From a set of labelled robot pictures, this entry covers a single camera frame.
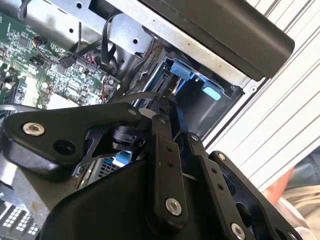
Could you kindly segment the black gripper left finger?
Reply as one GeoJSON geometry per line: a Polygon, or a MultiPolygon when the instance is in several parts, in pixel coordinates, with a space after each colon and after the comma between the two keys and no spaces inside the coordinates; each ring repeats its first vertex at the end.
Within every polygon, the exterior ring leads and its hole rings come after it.
{"type": "Polygon", "coordinates": [[[20,171],[14,190],[43,228],[58,203],[98,181],[75,187],[79,167],[123,150],[132,153],[127,165],[147,161],[157,184],[170,176],[182,186],[171,110],[176,108],[169,102],[161,106],[156,101],[155,114],[148,117],[127,102],[117,102],[10,115],[1,128],[1,152],[20,171]]]}

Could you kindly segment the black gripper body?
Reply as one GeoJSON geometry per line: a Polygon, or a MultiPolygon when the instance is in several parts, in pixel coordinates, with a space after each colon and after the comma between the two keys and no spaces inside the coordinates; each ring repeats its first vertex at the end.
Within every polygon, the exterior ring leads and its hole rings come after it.
{"type": "Polygon", "coordinates": [[[59,202],[42,240],[217,240],[204,185],[184,174],[156,183],[149,163],[131,163],[59,202]]]}

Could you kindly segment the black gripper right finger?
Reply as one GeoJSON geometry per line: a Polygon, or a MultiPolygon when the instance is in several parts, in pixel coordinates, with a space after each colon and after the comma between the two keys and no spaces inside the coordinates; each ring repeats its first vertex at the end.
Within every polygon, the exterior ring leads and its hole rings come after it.
{"type": "Polygon", "coordinates": [[[221,151],[207,154],[188,131],[180,109],[170,110],[173,139],[183,145],[182,171],[204,185],[205,211],[217,240],[300,240],[301,235],[221,151]]]}

